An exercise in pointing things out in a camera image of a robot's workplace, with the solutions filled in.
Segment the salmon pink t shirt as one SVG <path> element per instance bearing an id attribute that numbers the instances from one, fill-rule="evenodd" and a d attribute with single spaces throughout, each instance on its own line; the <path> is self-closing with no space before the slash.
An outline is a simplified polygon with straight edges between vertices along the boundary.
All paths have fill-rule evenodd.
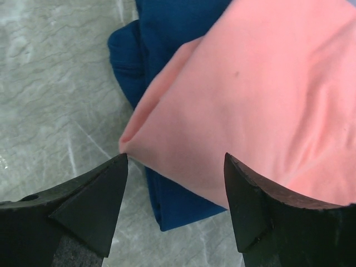
<path id="1" fill-rule="evenodd" d="M 224 157 L 325 202 L 355 201 L 355 7 L 233 1 L 151 82 L 122 153 L 227 207 Z"/>

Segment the folded blue t shirt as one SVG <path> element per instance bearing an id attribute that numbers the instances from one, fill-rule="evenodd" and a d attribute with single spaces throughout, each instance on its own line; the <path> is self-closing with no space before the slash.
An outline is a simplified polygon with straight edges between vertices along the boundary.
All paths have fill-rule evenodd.
<path id="1" fill-rule="evenodd" d="M 136 1 L 139 18 L 107 41 L 113 74 L 132 107 L 178 48 L 203 36 L 228 5 L 229 1 Z M 152 169 L 145 172 L 161 231 L 225 211 Z"/>

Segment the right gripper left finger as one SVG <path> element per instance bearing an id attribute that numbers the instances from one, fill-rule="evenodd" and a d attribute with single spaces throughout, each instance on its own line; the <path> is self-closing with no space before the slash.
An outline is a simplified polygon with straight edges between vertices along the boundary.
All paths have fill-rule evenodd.
<path id="1" fill-rule="evenodd" d="M 127 176 L 127 156 L 120 154 L 55 187 L 1 202 L 1 265 L 101 266 Z"/>

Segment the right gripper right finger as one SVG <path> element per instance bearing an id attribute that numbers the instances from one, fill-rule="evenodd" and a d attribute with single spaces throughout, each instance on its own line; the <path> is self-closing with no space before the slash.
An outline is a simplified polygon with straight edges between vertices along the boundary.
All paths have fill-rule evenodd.
<path id="1" fill-rule="evenodd" d="M 224 179 L 238 252 L 246 266 L 355 265 L 355 205 L 289 190 L 225 155 Z"/>

